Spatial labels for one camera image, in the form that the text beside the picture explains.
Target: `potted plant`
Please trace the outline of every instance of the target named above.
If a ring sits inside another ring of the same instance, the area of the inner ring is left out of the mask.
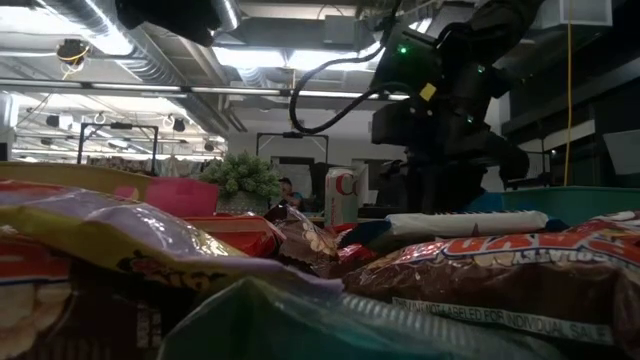
[[[271,164],[247,152],[212,161],[200,181],[220,187],[219,213],[250,211],[262,215],[268,210],[269,200],[279,194],[278,177],[271,171]]]

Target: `person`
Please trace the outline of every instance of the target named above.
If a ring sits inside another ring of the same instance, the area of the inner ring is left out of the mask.
[[[302,203],[302,194],[299,192],[293,191],[293,185],[291,184],[291,180],[289,178],[282,178],[278,180],[280,182],[280,194],[282,195],[282,200],[278,205],[289,205],[298,209],[299,211],[304,211],[304,204]]]

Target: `snack bag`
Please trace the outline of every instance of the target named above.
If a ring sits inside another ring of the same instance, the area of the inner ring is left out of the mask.
[[[595,232],[640,245],[640,211],[598,216],[567,232]]]
[[[285,237],[260,216],[213,216],[184,218],[207,234],[249,256],[269,257]]]
[[[598,233],[408,246],[343,278],[348,292],[640,357],[640,248]]]
[[[195,290],[229,274],[277,276],[334,289],[273,260],[249,258],[148,204],[78,188],[0,181],[0,226],[103,268]]]
[[[165,339],[158,360],[562,360],[523,334],[483,329],[353,295],[240,279]]]
[[[279,260],[304,272],[328,277],[327,266],[338,260],[337,237],[318,228],[290,206],[280,207],[279,212],[279,220],[274,223],[285,236],[280,245]]]
[[[0,237],[0,359],[153,358],[195,292]]]

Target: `black cable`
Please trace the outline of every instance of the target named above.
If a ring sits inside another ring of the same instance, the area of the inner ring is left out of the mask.
[[[328,128],[332,127],[333,125],[335,125],[338,121],[342,120],[342,118],[345,117],[349,112],[351,112],[351,110],[355,109],[363,101],[365,101],[369,97],[371,97],[371,95],[378,94],[378,93],[381,93],[383,91],[389,91],[389,92],[400,91],[400,92],[403,92],[403,93],[409,95],[409,97],[412,97],[412,98],[415,98],[416,96],[418,96],[418,94],[415,93],[407,84],[400,83],[400,82],[383,83],[382,85],[380,85],[380,86],[378,86],[376,88],[369,89],[369,90],[365,91],[364,93],[362,93],[362,95],[360,95],[357,98],[355,98],[349,105],[347,105],[338,114],[336,114],[336,116],[331,118],[331,120],[327,121],[326,123],[324,123],[324,124],[322,124],[320,126],[317,126],[317,127],[314,127],[314,128],[306,128],[306,127],[302,126],[302,124],[300,124],[300,122],[297,119],[295,121],[293,121],[293,117],[291,118],[291,122],[293,123],[293,127],[296,130],[300,131],[301,133],[310,134],[310,135],[321,133],[321,132],[327,130]],[[290,106],[295,107],[296,103],[297,103],[297,98],[294,98],[292,96],[291,97],[291,104],[292,105],[290,104]]]
[[[335,5],[324,4],[320,8],[320,10],[318,10],[318,15],[316,15],[316,20],[320,20],[320,15],[322,14],[322,10],[324,10],[327,6],[331,6],[332,8],[336,9],[340,13],[340,16],[344,16],[344,13],[342,12],[342,10],[340,10],[339,7]]]
[[[368,62],[370,60],[373,60],[376,56],[378,56],[378,54],[380,54],[380,52],[382,52],[382,50],[384,50],[384,47],[385,47],[384,44],[386,43],[389,33],[393,28],[396,13],[400,8],[401,3],[402,3],[402,0],[396,0],[395,4],[393,5],[393,8],[391,9],[391,13],[387,17],[387,19],[383,21],[382,27],[384,28],[383,30],[384,33],[382,35],[382,39],[380,40],[380,47],[376,51],[362,58],[335,59],[335,60],[327,61],[326,63],[318,66],[317,68],[313,70],[309,70],[306,74],[304,74],[300,78],[300,81],[298,81],[295,88],[293,89],[293,92],[291,93],[291,100],[289,101],[289,118],[291,119],[291,123],[293,124],[293,127],[296,130],[304,134],[317,134],[319,132],[327,130],[328,128],[335,125],[338,121],[340,121],[343,117],[345,117],[345,115],[347,115],[356,106],[360,105],[363,101],[369,98],[371,95],[380,93],[385,90],[386,91],[402,90],[403,92],[407,93],[409,96],[415,96],[415,94],[412,94],[412,90],[406,84],[395,83],[395,82],[384,83],[381,86],[378,86],[377,88],[367,90],[362,95],[358,96],[355,100],[353,100],[351,104],[347,105],[347,107],[342,109],[342,111],[336,114],[336,116],[331,118],[326,123],[320,126],[317,126],[315,128],[304,127],[298,120],[298,115],[296,114],[296,105],[298,104],[298,97],[300,96],[300,91],[302,91],[302,89],[307,84],[307,82],[312,77],[314,77],[317,73],[333,65],[348,64],[348,63],[357,64],[357,63]]]

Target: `green plant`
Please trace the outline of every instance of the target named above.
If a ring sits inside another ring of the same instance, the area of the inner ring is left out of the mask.
[[[227,155],[214,160],[200,175],[200,181],[217,184],[220,194],[232,197],[238,191],[271,198],[280,193],[278,176],[270,170],[269,162],[246,151],[238,156]]]

